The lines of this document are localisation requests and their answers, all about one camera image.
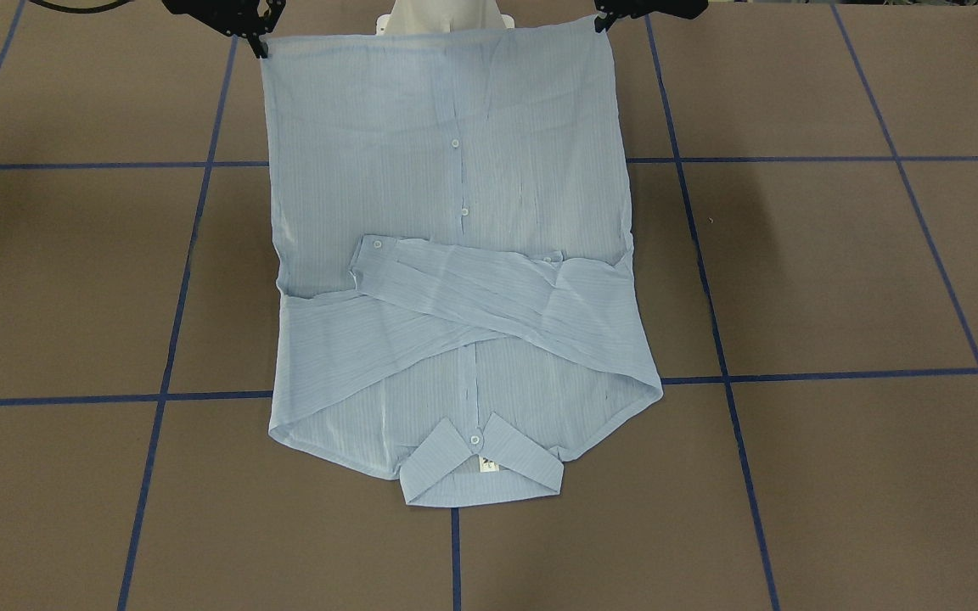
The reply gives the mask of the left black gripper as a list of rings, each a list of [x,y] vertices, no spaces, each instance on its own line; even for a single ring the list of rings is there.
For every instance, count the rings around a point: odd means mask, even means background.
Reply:
[[[595,32],[606,32],[620,19],[640,19],[651,13],[663,13],[679,19],[693,20],[709,8],[706,0],[595,1]]]

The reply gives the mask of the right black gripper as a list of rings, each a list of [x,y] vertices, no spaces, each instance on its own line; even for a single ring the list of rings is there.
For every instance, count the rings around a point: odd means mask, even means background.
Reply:
[[[163,1],[171,14],[187,15],[214,31],[232,37],[253,37],[253,53],[267,59],[263,35],[273,32],[287,1]]]

